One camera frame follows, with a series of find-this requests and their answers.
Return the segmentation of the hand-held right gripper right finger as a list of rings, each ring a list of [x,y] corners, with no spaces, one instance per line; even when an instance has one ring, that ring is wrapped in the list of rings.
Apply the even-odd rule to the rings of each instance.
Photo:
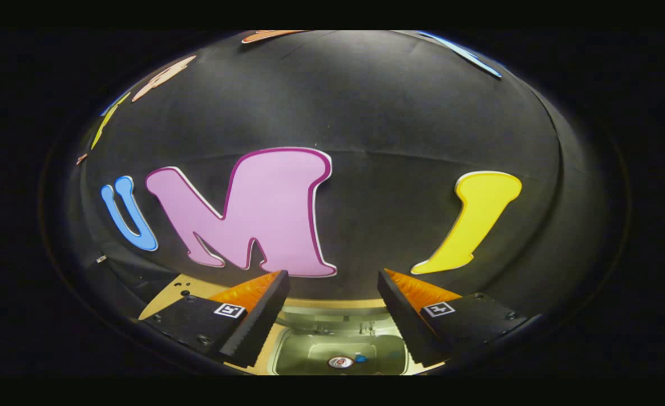
[[[468,367],[488,358],[530,318],[485,293],[459,295],[389,269],[377,290],[416,363]]]

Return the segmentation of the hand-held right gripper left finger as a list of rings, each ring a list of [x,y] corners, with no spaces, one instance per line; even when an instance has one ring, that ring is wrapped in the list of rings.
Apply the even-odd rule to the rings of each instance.
[[[280,270],[209,297],[181,295],[142,322],[201,356],[253,367],[289,290],[289,273]]]

